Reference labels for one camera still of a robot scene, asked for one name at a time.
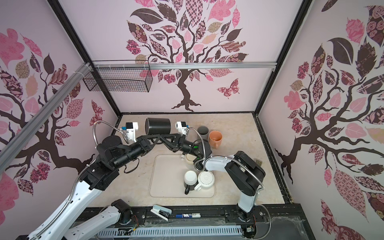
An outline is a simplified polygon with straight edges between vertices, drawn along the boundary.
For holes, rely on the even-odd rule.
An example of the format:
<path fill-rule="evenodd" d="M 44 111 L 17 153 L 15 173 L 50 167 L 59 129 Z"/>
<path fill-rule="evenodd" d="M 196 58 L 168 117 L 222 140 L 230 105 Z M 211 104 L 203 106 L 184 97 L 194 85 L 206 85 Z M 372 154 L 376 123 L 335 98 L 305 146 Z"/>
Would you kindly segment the grey mug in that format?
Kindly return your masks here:
<path fill-rule="evenodd" d="M 202 137 L 202 139 L 206 142 L 209 141 L 209 129 L 206 126 L 200 126 L 198 127 L 198 133 Z"/>

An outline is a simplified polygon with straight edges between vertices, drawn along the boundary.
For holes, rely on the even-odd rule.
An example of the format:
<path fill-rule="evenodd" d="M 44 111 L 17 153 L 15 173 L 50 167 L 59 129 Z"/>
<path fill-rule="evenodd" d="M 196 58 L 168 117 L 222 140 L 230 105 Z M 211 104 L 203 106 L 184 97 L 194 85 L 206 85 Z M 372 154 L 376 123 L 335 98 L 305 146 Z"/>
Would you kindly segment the black and white mug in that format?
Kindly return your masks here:
<path fill-rule="evenodd" d="M 188 195 L 191 191 L 194 191 L 197 183 L 198 183 L 197 173 L 194 171 L 187 171 L 184 175 L 185 195 Z"/>

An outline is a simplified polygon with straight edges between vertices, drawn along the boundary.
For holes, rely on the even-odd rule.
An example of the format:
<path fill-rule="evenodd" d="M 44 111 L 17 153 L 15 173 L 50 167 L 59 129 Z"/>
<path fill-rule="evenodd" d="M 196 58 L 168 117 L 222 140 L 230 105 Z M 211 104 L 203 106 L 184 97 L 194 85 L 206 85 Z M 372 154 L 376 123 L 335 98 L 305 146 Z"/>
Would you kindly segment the peach orange mug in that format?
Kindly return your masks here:
<path fill-rule="evenodd" d="M 212 148 L 218 149 L 222 143 L 223 135 L 219 131 L 211 131 L 209 134 L 209 144 Z"/>

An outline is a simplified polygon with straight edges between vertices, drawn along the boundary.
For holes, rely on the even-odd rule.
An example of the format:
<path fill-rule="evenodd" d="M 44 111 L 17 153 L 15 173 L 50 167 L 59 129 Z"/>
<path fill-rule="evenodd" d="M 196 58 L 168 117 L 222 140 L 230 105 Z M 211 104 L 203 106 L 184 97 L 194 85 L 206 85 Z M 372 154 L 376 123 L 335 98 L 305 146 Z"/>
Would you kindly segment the cream mug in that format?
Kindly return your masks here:
<path fill-rule="evenodd" d="M 197 157 L 194 156 L 194 155 L 191 155 L 191 154 L 183 154 L 181 156 L 181 159 L 182 159 L 182 162 L 185 164 L 185 166 L 190 169 L 190 170 L 193 170 L 195 167 L 194 167 L 194 160 L 196 159 Z"/>

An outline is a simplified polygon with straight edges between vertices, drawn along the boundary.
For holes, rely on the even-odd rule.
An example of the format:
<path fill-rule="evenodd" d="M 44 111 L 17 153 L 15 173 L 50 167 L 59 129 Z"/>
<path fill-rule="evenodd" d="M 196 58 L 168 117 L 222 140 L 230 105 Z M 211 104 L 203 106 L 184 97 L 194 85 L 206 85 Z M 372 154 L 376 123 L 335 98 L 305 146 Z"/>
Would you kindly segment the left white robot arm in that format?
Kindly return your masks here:
<path fill-rule="evenodd" d="M 117 200 L 95 217 L 73 226 L 81 213 L 119 176 L 119 169 L 148 154 L 163 135 L 140 136 L 124 145 L 118 136 L 105 138 L 97 144 L 96 160 L 76 178 L 66 200 L 26 238 L 28 240 L 89 240 L 101 230 L 118 222 L 129 222 L 131 210 L 123 200 Z"/>

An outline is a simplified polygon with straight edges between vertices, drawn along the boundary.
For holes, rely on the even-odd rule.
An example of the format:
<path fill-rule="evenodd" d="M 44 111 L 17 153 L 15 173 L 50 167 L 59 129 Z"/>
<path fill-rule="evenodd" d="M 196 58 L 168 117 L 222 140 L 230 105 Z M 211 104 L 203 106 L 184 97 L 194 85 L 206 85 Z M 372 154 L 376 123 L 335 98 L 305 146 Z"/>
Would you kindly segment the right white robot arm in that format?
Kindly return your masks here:
<path fill-rule="evenodd" d="M 182 152 L 185 160 L 188 155 L 192 157 L 194 169 L 185 174 L 185 194 L 211 188 L 216 182 L 214 171 L 227 173 L 241 193 L 236 207 L 237 217 L 243 222 L 251 220 L 255 201 L 265 189 L 263 180 L 266 173 L 245 152 L 238 151 L 232 156 L 213 156 L 207 140 L 190 142 L 186 136 L 180 137 L 178 134 L 164 136 L 152 143 L 164 145 L 174 153 Z"/>

